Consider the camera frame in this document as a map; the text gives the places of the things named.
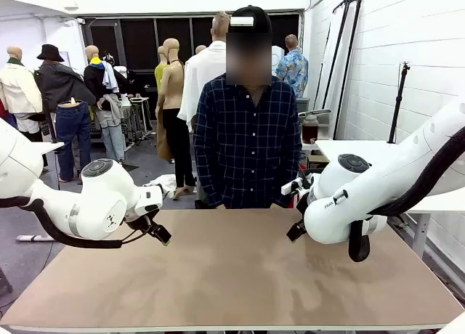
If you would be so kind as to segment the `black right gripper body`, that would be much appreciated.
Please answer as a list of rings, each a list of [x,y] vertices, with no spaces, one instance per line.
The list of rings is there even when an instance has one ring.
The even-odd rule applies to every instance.
[[[297,192],[298,200],[296,204],[296,210],[302,215],[298,221],[299,224],[304,223],[304,214],[310,203],[313,201],[313,186],[310,185],[308,188],[300,187]]]

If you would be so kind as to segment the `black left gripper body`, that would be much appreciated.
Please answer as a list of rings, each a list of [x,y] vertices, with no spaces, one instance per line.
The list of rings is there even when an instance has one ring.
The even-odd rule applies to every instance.
[[[154,211],[150,211],[143,216],[138,216],[132,220],[125,218],[125,222],[133,230],[146,232],[155,237],[160,231],[159,225],[154,221],[154,218],[159,211],[160,210],[157,208]]]

